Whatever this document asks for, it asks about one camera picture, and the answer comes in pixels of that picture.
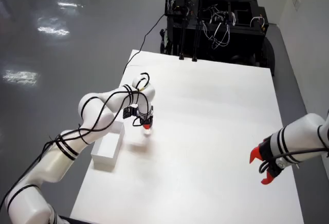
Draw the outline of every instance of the black cable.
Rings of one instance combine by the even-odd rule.
[[[163,14],[163,15],[158,19],[158,21],[155,23],[155,25],[154,25],[154,26],[150,29],[150,31],[144,36],[144,40],[143,40],[142,46],[140,46],[139,51],[138,51],[137,53],[135,53],[135,54],[130,58],[130,60],[127,62],[127,64],[126,64],[125,67],[124,67],[124,70],[123,70],[122,75],[124,75],[125,69],[127,68],[127,66],[128,66],[128,64],[130,63],[130,61],[132,61],[132,59],[135,57],[135,55],[137,55],[137,54],[139,54],[139,53],[141,52],[142,47],[143,47],[143,45],[144,45],[144,43],[145,43],[145,39],[146,39],[147,35],[151,33],[151,31],[154,29],[155,26],[157,26],[157,24],[159,23],[159,21],[162,19],[162,17],[163,17],[164,15],[165,15],[165,14]]]
[[[104,108],[106,107],[106,104],[108,103],[108,101],[110,100],[110,98],[111,98],[113,95],[116,95],[116,94],[118,94],[118,93],[128,93],[128,94],[138,94],[138,95],[141,94],[142,96],[144,96],[144,98],[145,98],[145,100],[146,100],[146,103],[147,103],[147,114],[150,112],[150,109],[149,109],[149,102],[148,102],[148,99],[147,99],[147,97],[146,97],[146,95],[145,95],[144,93],[141,93],[139,90],[137,90],[137,91],[133,91],[133,92],[129,92],[129,91],[116,91],[116,92],[112,93],[112,94],[108,97],[108,99],[104,102],[103,107],[101,108],[101,111],[100,111],[100,113],[99,113],[99,115],[98,115],[98,117],[97,117],[97,119],[96,119],[96,121],[95,121],[95,123],[94,123],[94,125],[93,125],[93,127],[92,127],[91,129],[89,129],[89,128],[77,128],[77,129],[75,129],[75,130],[72,130],[72,131],[66,132],[65,134],[61,135],[61,138],[62,138],[62,139],[63,139],[63,137],[65,137],[65,136],[67,136],[67,135],[70,135],[70,134],[72,134],[72,133],[75,133],[75,132],[79,132],[80,135],[77,136],[77,137],[73,137],[73,138],[63,139],[63,141],[66,142],[66,141],[75,140],[75,139],[78,139],[78,138],[83,138],[84,136],[88,135],[88,134],[91,133],[91,132],[100,132],[100,131],[103,131],[103,130],[107,129],[108,127],[110,127],[110,126],[113,124],[113,122],[116,120],[116,118],[118,117],[120,111],[122,110],[123,104],[124,104],[125,100],[128,98],[129,95],[127,95],[127,96],[122,100],[122,103],[121,103],[121,105],[120,105],[120,107],[119,107],[119,109],[118,109],[116,115],[114,116],[113,120],[112,120],[112,121],[111,121],[106,127],[101,128],[101,129],[95,129],[95,127],[96,127],[96,125],[97,125],[97,123],[98,123],[98,121],[99,121],[99,119],[100,119],[100,117],[101,117],[101,115],[102,115],[102,113],[103,113],[103,110],[104,110]],[[81,130],[85,130],[85,131],[87,131],[87,132],[84,133],[84,134],[81,134],[81,133],[80,133]],[[60,141],[60,140],[59,140],[59,136],[57,136],[54,140],[45,143],[45,145],[44,145],[44,147],[43,147],[41,153],[40,153],[40,154],[37,156],[37,158],[32,162],[32,164],[31,164],[31,165],[30,165],[30,166],[29,166],[29,167],[23,172],[23,174],[22,174],[22,175],[18,178],[18,180],[12,185],[12,187],[11,187],[11,188],[5,193],[5,195],[4,195],[4,197],[3,197],[2,201],[1,201],[1,204],[0,204],[0,211],[1,211],[1,209],[2,209],[2,207],[3,207],[3,205],[4,205],[4,203],[5,203],[6,198],[8,197],[8,195],[10,194],[10,192],[15,188],[15,186],[21,181],[21,179],[23,179],[23,178],[25,177],[25,175],[26,175],[26,174],[32,169],[32,167],[33,167],[38,161],[41,160],[41,158],[43,157],[44,153],[45,153],[45,152],[46,152],[46,151],[47,151],[47,150],[48,150],[48,149],[49,149],[54,143],[59,142],[59,141]]]
[[[260,167],[259,167],[259,172],[260,172],[260,174],[262,174],[263,172],[265,172],[268,169],[268,167],[269,167],[269,163],[271,161],[274,161],[274,160],[278,159],[278,158],[285,157],[285,156],[292,156],[292,155],[300,155],[300,154],[314,153],[314,152],[329,152],[329,149],[327,149],[327,148],[311,148],[311,149],[308,149],[308,150],[294,151],[294,152],[288,152],[288,153],[279,154],[277,156],[273,156],[270,159],[264,160],[262,162],[262,164],[260,165]]]
[[[35,165],[35,163],[43,156],[43,154],[49,149],[49,147],[53,144],[53,141],[49,141],[45,144],[42,152],[38,155],[38,157],[31,163],[29,167],[23,172],[23,174],[18,178],[18,180],[12,185],[12,187],[5,193],[1,203],[0,203],[0,212],[5,203],[6,198],[8,197],[9,193],[15,188],[15,186],[24,178],[24,176],[31,170],[31,168]]]
[[[122,75],[124,74],[124,72],[125,72],[125,70],[126,70],[128,64],[130,63],[130,61],[131,61],[131,60],[132,60],[137,54],[139,54],[139,53],[141,52],[141,50],[142,50],[142,48],[143,48],[143,45],[144,45],[144,43],[145,43],[146,37],[148,36],[148,34],[151,33],[151,31],[154,29],[154,27],[157,26],[157,24],[159,23],[159,21],[162,19],[162,17],[163,17],[164,15],[165,15],[165,14],[163,14],[163,15],[158,19],[158,21],[155,23],[155,25],[154,25],[154,26],[150,29],[150,31],[144,36],[144,40],[143,40],[142,45],[140,46],[139,51],[138,51],[137,53],[135,53],[135,54],[131,57],[131,59],[127,62],[126,66],[124,67],[124,70],[123,70]],[[118,94],[118,93],[128,93],[128,95],[123,99],[123,101],[122,101],[122,103],[121,103],[121,105],[120,105],[120,108],[119,108],[119,110],[117,111],[116,115],[114,116],[113,120],[112,120],[112,121],[111,121],[106,127],[101,128],[101,129],[95,129],[95,127],[96,127],[96,125],[97,125],[97,123],[98,123],[98,121],[99,121],[99,119],[100,119],[100,117],[101,117],[101,115],[102,115],[102,113],[103,113],[103,110],[104,110],[104,108],[105,108],[107,102],[109,101],[109,99],[110,99],[113,95]],[[66,142],[66,141],[75,140],[75,139],[78,139],[78,138],[81,138],[82,140],[84,140],[83,137],[86,136],[86,135],[88,135],[88,134],[90,134],[91,132],[101,132],[101,131],[107,129],[108,127],[110,127],[110,126],[113,124],[113,122],[115,121],[115,119],[118,117],[118,115],[119,115],[119,113],[120,113],[120,111],[121,111],[121,109],[122,109],[122,107],[123,107],[123,104],[124,104],[126,98],[129,97],[130,94],[132,94],[132,95],[133,95],[133,94],[138,94],[138,96],[141,94],[142,96],[144,96],[144,98],[145,98],[145,100],[146,100],[146,103],[147,103],[147,110],[148,110],[148,113],[150,112],[150,110],[149,110],[149,102],[148,102],[148,99],[147,99],[147,97],[145,96],[145,94],[141,93],[139,90],[138,90],[138,91],[133,91],[133,92],[130,92],[130,91],[117,91],[117,92],[111,94],[111,95],[109,96],[109,98],[104,102],[104,105],[103,105],[103,107],[101,108],[101,111],[100,111],[100,113],[99,113],[99,115],[98,115],[98,117],[97,117],[97,119],[96,119],[96,122],[94,123],[94,125],[93,125],[93,127],[92,127],[91,129],[88,129],[88,128],[77,128],[77,129],[74,129],[74,130],[72,130],[72,131],[69,131],[69,132],[63,134],[63,135],[62,135],[62,138],[65,137],[65,136],[67,136],[67,135],[70,135],[70,134],[72,134],[72,133],[75,133],[75,132],[78,132],[78,133],[79,133],[79,136],[77,136],[77,137],[73,137],[73,138],[68,138],[68,139],[63,139],[63,141]],[[2,207],[3,207],[3,205],[4,205],[4,202],[5,202],[6,198],[7,198],[7,196],[9,195],[9,193],[15,188],[15,186],[21,181],[21,179],[24,178],[24,176],[25,176],[25,175],[26,175],[26,174],[32,169],[32,167],[35,165],[35,163],[38,162],[38,161],[39,161],[39,162],[41,161],[41,159],[42,159],[44,153],[45,153],[45,152],[46,152],[46,151],[47,151],[47,150],[48,150],[48,149],[49,149],[54,143],[56,143],[56,142],[59,142],[59,138],[58,138],[58,137],[57,137],[56,139],[52,140],[52,141],[49,141],[49,142],[45,143],[45,145],[44,145],[44,147],[43,147],[43,149],[42,149],[42,152],[37,156],[37,158],[33,161],[33,163],[32,163],[32,164],[31,164],[31,165],[30,165],[30,166],[29,166],[29,167],[23,172],[23,174],[22,174],[22,175],[18,178],[18,180],[17,180],[17,181],[11,186],[11,188],[5,193],[5,196],[3,197],[2,201],[1,201],[1,204],[0,204],[0,211],[1,211]]]

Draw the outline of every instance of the black metal frame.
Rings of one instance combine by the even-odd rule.
[[[228,24],[231,37],[229,45],[216,51],[209,50],[207,46],[209,47],[211,43],[203,33],[201,20],[203,18],[202,7],[210,3],[227,4],[229,14],[232,10],[242,11],[237,8],[239,6],[247,6],[250,12],[250,20],[256,16],[262,16],[265,19],[265,26],[262,27],[258,20],[253,21],[252,27],[238,23],[233,26],[232,19],[229,17]],[[194,15],[189,14],[185,16],[182,13],[170,12],[168,10],[168,0],[166,0],[167,33],[174,55],[184,59],[184,53],[186,53],[192,57],[193,61],[197,61],[197,58],[202,58],[222,62],[232,62],[234,57],[247,59],[255,56],[255,61],[259,62],[259,66],[266,65],[262,62],[261,51],[268,28],[268,21],[265,9],[258,6],[257,0],[187,0],[185,4],[186,9],[182,9],[182,11],[190,9]],[[216,24],[208,24],[207,26],[210,33],[214,33],[217,28]],[[225,26],[219,27],[216,36],[218,35],[220,38],[224,36],[225,32]]]

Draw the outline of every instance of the white table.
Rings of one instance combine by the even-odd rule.
[[[121,85],[147,71],[151,136],[125,121],[117,164],[91,161],[71,218],[98,224],[301,224],[291,167],[270,185],[251,150],[282,127],[269,69],[141,52]]]

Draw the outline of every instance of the black band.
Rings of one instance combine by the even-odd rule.
[[[131,89],[131,87],[129,85],[127,85],[127,87],[129,88],[130,92],[129,92],[129,98],[130,96],[132,97],[132,102],[130,105],[132,105],[134,103],[134,94],[133,94],[133,90]]]
[[[286,142],[285,142],[285,140],[284,140],[284,130],[286,130],[286,127],[284,127],[284,128],[282,129],[282,132],[281,132],[281,134],[282,134],[282,136],[281,136],[282,145],[283,145],[284,150],[286,151],[286,153],[289,153],[289,150],[288,150],[288,148],[287,148]],[[300,161],[297,160],[297,159],[295,159],[292,155],[291,155],[291,156],[288,156],[288,157],[289,157],[292,161],[294,161],[295,163],[300,163]]]
[[[72,160],[72,161],[74,161],[75,160],[75,157],[73,157],[72,155],[70,155],[62,146],[61,146],[61,144],[59,143],[59,141],[57,140],[56,142],[56,145],[57,145],[57,147],[61,150],[61,152],[65,155],[65,156],[67,156],[67,158],[68,159],[70,159],[70,160]]]
[[[84,140],[83,136],[81,135],[80,127],[78,128],[78,132],[79,132],[79,135],[80,135],[81,140],[82,140],[85,144],[90,145],[90,143],[87,143],[87,142]]]
[[[280,153],[283,154],[283,150],[282,150],[282,148],[281,148],[281,144],[280,144],[280,134],[281,134],[281,131],[282,131],[282,129],[279,130],[279,132],[278,132],[277,143],[278,143],[278,148],[279,148]],[[291,162],[286,156],[283,156],[283,158],[284,158],[287,162],[293,164],[293,162]]]
[[[80,116],[81,116],[82,119],[83,119],[82,114],[83,114],[84,108],[86,107],[87,103],[90,102],[92,99],[95,99],[95,98],[99,99],[98,97],[90,97],[90,98],[89,98],[89,99],[83,104],[82,109],[81,109],[81,112],[80,112]]]
[[[52,207],[52,210],[53,210],[53,222],[52,224],[57,224],[57,213],[56,213],[56,210]]]
[[[130,95],[130,92],[129,92],[129,89],[127,87],[128,85],[125,84],[123,85],[123,87],[125,88],[125,90],[128,92],[128,96],[129,96],[129,106],[132,104],[132,98],[131,98],[131,95]]]
[[[140,82],[142,82],[143,80],[146,80],[146,78],[141,78],[141,79],[138,81],[138,83],[137,83],[137,85],[136,85],[136,89],[138,89],[138,85],[139,85]]]
[[[138,104],[138,99],[139,99],[139,89],[137,89],[137,101],[136,101],[136,104]]]
[[[68,151],[70,151],[73,155],[78,156],[79,153],[73,150],[62,138],[62,136],[58,136],[58,139],[62,142],[62,144],[67,148]]]
[[[318,137],[319,137],[319,139],[320,139],[322,145],[323,145],[325,148],[328,148],[328,146],[324,143],[324,141],[322,140],[321,135],[320,135],[320,127],[321,127],[321,126],[322,126],[322,125],[319,125],[319,127],[318,127]]]
[[[144,85],[144,87],[146,87],[146,86],[149,84],[149,82],[150,82],[150,75],[149,75],[147,72],[143,72],[143,73],[141,73],[141,75],[146,75],[146,76],[148,76],[148,81],[147,81],[146,84]]]
[[[7,206],[7,211],[9,212],[9,207],[12,203],[12,201],[14,200],[14,198],[19,194],[21,193],[23,190],[27,189],[27,188],[30,188],[30,187],[36,187],[36,188],[39,188],[36,184],[27,184],[26,186],[20,188],[12,197],[11,199],[9,200],[8,202],[8,206]]]

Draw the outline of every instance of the white box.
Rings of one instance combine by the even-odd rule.
[[[114,121],[111,128],[110,133],[96,140],[94,144],[91,153],[94,164],[102,163],[115,166],[124,137],[123,121]]]

